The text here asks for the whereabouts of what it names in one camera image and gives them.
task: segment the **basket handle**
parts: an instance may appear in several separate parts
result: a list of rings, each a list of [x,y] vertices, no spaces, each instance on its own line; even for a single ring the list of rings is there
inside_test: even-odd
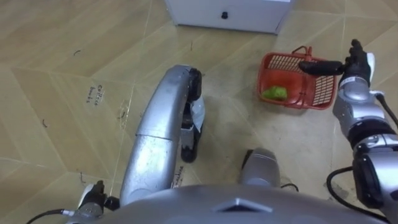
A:
[[[299,50],[304,49],[305,53],[301,54],[301,53],[297,53]],[[312,58],[312,47],[306,47],[306,46],[301,46],[297,49],[295,49],[292,54],[300,54],[300,55],[304,55],[305,56],[305,60],[307,61],[311,61]]]

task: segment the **black marking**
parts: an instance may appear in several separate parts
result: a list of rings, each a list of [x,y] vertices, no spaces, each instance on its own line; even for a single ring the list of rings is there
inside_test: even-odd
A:
[[[75,53],[73,53],[73,56],[75,56],[77,53],[81,52],[81,50],[77,50],[75,51]]]
[[[83,180],[83,172],[80,172],[80,182],[85,184],[86,182]]]
[[[45,125],[45,123],[44,123],[44,119],[42,120],[42,124],[43,124],[43,127],[48,128],[48,126]]]
[[[126,114],[126,112],[125,111],[123,111],[123,114],[122,114],[122,116],[120,116],[120,117],[118,117],[118,119],[122,119],[122,118],[124,118],[124,115]]]

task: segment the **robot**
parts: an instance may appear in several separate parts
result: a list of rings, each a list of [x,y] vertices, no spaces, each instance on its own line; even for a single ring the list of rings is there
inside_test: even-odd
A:
[[[398,223],[398,137],[375,100],[396,118],[382,92],[369,89],[374,56],[353,40],[344,64],[300,62],[299,67],[311,75],[343,74],[333,114],[353,150],[353,166],[346,170],[353,170],[357,198],[385,217],[281,190],[277,159],[265,149],[248,151],[236,185],[171,189],[178,147],[182,145],[183,160],[195,160],[204,118],[201,73],[188,65],[169,69],[152,96],[137,130],[120,198],[107,197],[99,181],[85,190],[78,209],[44,215],[68,215],[69,224]],[[104,208],[113,212],[103,215]]]

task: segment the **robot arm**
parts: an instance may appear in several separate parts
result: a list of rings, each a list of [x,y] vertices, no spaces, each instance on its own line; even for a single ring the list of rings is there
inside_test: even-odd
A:
[[[391,223],[398,223],[398,137],[376,104],[378,99],[386,106],[383,93],[369,89],[373,54],[364,52],[357,40],[352,46],[345,65],[303,62],[300,68],[309,74],[344,73],[333,114],[353,149],[357,198],[368,208],[379,209]]]

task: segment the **wooden floor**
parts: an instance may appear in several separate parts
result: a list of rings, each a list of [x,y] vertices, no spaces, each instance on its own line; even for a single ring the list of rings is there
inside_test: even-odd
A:
[[[204,74],[206,124],[178,185],[233,183],[246,149],[275,152],[283,182],[328,199],[351,149],[331,110],[258,102],[261,58],[311,45],[342,60],[358,38],[376,54],[373,88],[398,113],[398,1],[297,0],[278,37],[175,27],[163,0],[0,0],[0,223],[74,209],[88,183],[118,195],[142,112],[171,66]],[[352,176],[335,182],[354,201]],[[63,223],[62,217],[38,223]]]

